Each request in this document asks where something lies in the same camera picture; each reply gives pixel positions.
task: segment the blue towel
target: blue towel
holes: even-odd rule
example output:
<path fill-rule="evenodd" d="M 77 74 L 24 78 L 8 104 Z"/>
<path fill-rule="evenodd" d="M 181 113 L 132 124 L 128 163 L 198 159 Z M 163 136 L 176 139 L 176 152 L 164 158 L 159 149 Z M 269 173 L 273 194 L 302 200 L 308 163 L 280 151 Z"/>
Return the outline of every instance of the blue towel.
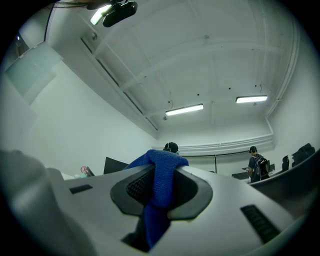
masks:
<path fill-rule="evenodd" d="M 174 202 L 174 171 L 177 166 L 188 166 L 189 163 L 175 153 L 152 149 L 125 169 L 147 164 L 155 164 L 153 195 L 143 211 L 146 240 L 151 249 L 170 226 L 167 213 Z"/>

